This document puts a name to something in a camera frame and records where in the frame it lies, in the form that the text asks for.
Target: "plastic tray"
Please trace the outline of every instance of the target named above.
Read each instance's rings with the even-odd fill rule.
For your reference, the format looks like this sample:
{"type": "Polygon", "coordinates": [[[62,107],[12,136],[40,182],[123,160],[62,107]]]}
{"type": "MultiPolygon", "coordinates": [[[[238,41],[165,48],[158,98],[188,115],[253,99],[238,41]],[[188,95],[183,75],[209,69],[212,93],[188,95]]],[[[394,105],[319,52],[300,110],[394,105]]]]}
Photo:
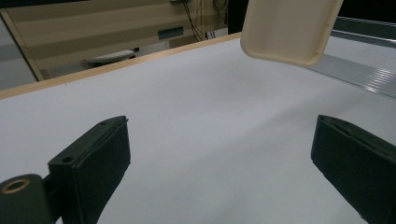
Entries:
{"type": "Polygon", "coordinates": [[[250,0],[241,47],[254,58],[302,66],[318,61],[343,0],[250,0]]]}

